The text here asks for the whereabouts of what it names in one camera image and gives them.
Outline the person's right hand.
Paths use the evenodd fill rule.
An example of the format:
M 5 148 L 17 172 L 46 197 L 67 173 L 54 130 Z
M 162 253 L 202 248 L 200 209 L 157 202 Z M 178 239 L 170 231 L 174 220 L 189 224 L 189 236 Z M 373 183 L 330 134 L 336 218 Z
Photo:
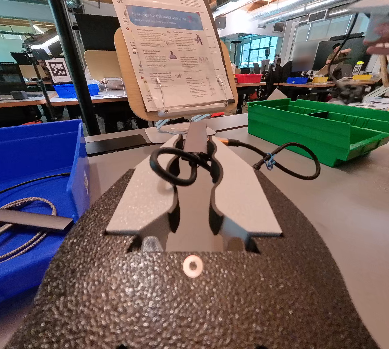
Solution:
M 382 22 L 366 35 L 364 44 L 370 55 L 389 55 L 389 23 Z

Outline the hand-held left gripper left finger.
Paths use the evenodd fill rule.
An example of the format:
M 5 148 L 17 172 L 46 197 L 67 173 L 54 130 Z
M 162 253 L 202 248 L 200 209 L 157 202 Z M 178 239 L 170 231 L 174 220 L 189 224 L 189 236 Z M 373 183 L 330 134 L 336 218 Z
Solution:
M 155 149 L 134 169 L 133 175 L 107 225 L 108 235 L 132 235 L 141 240 L 156 238 L 166 246 L 170 233 L 180 223 L 177 187 L 153 170 L 151 160 L 159 149 L 173 149 L 183 143 L 182 135 L 175 135 Z

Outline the wooden document stand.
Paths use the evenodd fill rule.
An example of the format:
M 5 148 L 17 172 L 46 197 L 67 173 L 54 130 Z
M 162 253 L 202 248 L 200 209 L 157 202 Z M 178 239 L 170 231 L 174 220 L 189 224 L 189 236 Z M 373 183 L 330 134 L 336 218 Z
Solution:
M 229 83 L 230 91 L 227 96 L 227 108 L 224 113 L 235 111 L 238 106 L 238 93 L 236 90 L 236 83 L 234 73 L 231 68 L 230 56 L 225 44 L 220 41 L 218 31 L 214 22 L 214 18 L 211 12 L 210 4 L 208 0 L 193 0 L 196 2 L 202 2 L 204 8 L 200 10 L 202 19 L 206 20 L 206 33 L 208 40 L 213 40 L 214 47 L 211 48 L 212 53 L 216 53 L 216 57 L 213 57 L 215 69 L 217 74 L 223 80 L 223 83 Z M 126 29 L 127 25 L 124 25 L 124 3 L 123 0 L 112 0 L 116 14 L 121 25 L 120 30 L 117 30 L 114 35 L 115 50 L 118 58 L 118 64 L 121 70 L 121 78 L 125 86 L 129 106 L 137 117 L 145 120 L 156 122 L 158 113 L 154 110 L 148 111 L 147 95 L 145 84 L 140 86 L 138 79 L 140 78 L 140 67 L 134 68 L 134 63 L 131 57 L 137 57 L 137 48 L 135 41 L 130 31 Z M 158 127 L 163 127 L 160 130 L 158 127 L 146 128 L 145 133 L 148 140 L 153 144 L 162 144 L 167 142 L 175 134 L 186 134 L 189 122 L 178 123 L 175 120 L 172 125 L 162 122 L 157 122 Z
M 123 76 L 115 51 L 87 50 L 85 77 L 87 84 L 96 84 L 106 95 L 113 91 L 124 93 Z

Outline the dark USB hub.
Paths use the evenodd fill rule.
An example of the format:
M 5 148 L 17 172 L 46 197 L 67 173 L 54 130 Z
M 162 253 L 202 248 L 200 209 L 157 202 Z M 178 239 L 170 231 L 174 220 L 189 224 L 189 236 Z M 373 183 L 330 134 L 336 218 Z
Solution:
M 178 135 L 171 144 L 153 151 L 149 165 L 162 180 L 172 186 L 190 186 L 195 183 L 198 168 L 211 172 L 211 151 L 208 148 L 207 126 L 204 122 L 191 122 L 186 137 Z M 179 160 L 188 163 L 191 172 L 188 178 L 181 178 Z

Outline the grey desk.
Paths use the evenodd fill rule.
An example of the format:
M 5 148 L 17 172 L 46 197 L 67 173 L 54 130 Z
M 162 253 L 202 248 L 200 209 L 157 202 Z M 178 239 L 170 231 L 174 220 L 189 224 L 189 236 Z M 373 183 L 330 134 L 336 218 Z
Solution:
M 388 145 L 310 182 L 262 168 L 284 235 L 258 253 L 220 251 L 203 169 L 167 251 L 130 251 L 104 228 L 156 147 L 90 158 L 95 204 L 5 348 L 388 348 Z

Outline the instruction paper sheets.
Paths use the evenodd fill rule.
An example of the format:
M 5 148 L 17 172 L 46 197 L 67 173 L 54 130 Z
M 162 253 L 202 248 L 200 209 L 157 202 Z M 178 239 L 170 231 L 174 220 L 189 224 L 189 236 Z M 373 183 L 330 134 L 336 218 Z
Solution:
M 234 99 L 205 0 L 112 0 L 146 111 Z

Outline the white marker tag sign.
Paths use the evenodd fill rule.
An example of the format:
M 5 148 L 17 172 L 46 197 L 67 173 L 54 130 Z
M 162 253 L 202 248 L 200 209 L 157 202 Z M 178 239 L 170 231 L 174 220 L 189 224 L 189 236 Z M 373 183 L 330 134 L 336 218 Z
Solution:
M 54 84 L 70 83 L 71 77 L 64 58 L 53 58 L 44 60 Z

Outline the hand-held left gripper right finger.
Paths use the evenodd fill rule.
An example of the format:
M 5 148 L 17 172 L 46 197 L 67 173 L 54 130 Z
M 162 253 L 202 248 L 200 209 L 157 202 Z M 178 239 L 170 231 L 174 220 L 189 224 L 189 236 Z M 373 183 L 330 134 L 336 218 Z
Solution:
M 209 138 L 208 152 L 214 183 L 209 225 L 222 237 L 223 248 L 236 240 L 245 249 L 253 237 L 280 237 L 282 229 L 254 169 L 217 137 Z

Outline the red bin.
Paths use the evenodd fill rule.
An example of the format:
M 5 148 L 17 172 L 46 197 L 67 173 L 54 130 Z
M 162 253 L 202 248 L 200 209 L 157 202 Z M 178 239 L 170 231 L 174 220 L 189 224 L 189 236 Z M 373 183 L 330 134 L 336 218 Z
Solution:
M 262 74 L 235 74 L 236 84 L 260 83 L 262 78 Z

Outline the brown topped desk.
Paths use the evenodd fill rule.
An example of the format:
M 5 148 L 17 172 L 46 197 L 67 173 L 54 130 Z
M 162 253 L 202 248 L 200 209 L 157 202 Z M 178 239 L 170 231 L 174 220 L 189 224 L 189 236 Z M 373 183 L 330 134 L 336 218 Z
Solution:
M 1 108 L 11 108 L 11 107 L 22 107 L 22 106 L 35 106 L 35 105 L 45 105 L 46 99 L 42 93 L 36 93 L 39 96 L 16 100 L 12 96 L 7 96 L 6 98 L 1 98 L 0 107 Z M 72 98 L 61 98 L 55 91 L 49 91 L 48 96 L 50 103 L 54 107 L 58 106 L 71 106 L 78 105 L 79 102 L 77 99 Z M 92 103 L 107 103 L 107 102 L 120 102 L 128 100 L 127 93 L 123 90 L 110 90 L 110 91 L 100 91 L 98 95 L 91 97 Z

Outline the green bin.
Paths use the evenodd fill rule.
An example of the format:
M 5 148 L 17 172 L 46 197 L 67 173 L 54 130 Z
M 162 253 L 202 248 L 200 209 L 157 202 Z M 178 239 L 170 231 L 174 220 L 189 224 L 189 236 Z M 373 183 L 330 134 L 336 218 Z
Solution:
M 388 111 L 311 100 L 249 102 L 248 133 L 275 145 L 300 143 L 337 167 L 388 143 Z

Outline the black screen panel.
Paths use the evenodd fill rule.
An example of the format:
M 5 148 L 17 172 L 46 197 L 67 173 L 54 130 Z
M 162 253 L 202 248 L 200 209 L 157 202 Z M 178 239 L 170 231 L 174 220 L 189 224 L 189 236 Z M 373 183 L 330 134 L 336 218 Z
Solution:
M 75 13 L 75 20 L 85 51 L 115 51 L 114 35 L 120 28 L 117 17 Z

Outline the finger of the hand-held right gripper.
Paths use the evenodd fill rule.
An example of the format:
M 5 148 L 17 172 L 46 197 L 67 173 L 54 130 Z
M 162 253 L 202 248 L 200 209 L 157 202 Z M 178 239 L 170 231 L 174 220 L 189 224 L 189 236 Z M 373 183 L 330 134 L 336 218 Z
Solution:
M 389 0 L 358 0 L 348 6 L 352 13 L 388 16 Z

